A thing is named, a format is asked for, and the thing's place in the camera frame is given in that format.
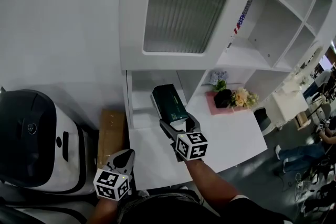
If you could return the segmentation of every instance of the cardboard box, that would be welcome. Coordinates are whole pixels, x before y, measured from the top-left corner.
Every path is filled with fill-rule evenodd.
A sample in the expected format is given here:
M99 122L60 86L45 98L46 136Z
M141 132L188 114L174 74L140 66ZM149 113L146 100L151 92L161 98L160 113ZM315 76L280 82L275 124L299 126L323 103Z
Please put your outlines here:
M103 109L100 115L97 168L102 169L110 155L128 148L125 112Z

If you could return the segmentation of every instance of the american flag sticker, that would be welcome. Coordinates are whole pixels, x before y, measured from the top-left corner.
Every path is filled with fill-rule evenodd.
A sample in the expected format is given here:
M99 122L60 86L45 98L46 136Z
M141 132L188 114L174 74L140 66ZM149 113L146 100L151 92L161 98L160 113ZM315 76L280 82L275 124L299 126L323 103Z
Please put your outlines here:
M246 5L245 5L245 8L244 8L244 10L243 10L242 15L240 16L240 18L239 18L239 20L238 20L238 22L237 22L237 25L236 25L236 27L235 27L235 29L233 29L233 32L232 32L232 34L231 34L231 36L230 36L230 42L229 42L229 45L228 45L227 48L225 49L225 52L227 52L227 50L229 49L229 47L230 47L231 44L233 43L233 41L234 41L234 39L235 39L235 37L236 37L236 34L238 33L238 30L239 30L240 27L242 26L243 21L244 21L244 19L245 19L245 17L246 17L246 14L247 14L248 10L249 10L250 7L251 7L251 3L252 3L252 0L248 0L248 1L247 1Z

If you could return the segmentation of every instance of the white cabinet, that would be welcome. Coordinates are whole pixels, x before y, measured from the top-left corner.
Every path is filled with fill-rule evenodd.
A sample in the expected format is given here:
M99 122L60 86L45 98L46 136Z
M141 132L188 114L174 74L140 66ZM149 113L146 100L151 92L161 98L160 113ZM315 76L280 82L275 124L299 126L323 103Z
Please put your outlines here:
M247 0L120 0L123 70L207 69Z
M313 43L318 41L326 51L336 36L334 0L252 0L225 50L246 2L120 0L130 128L158 124L150 99L156 85L173 83L188 109L213 69L226 70L229 83L245 85L262 101L306 60L303 56Z

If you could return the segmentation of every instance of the white wall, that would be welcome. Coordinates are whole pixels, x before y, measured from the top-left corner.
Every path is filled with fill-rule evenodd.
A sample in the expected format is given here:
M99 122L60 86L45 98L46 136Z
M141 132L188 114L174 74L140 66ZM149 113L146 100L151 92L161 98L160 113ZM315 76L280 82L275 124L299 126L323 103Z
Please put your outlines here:
M49 95L78 123L124 109L119 0L0 0L0 85Z

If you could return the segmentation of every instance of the frosted glass panel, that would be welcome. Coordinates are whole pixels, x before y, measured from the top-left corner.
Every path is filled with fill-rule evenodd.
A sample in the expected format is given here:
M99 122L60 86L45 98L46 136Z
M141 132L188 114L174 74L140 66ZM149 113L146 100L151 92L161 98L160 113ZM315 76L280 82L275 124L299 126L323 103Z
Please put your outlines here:
M144 50L203 53L225 1L149 0Z

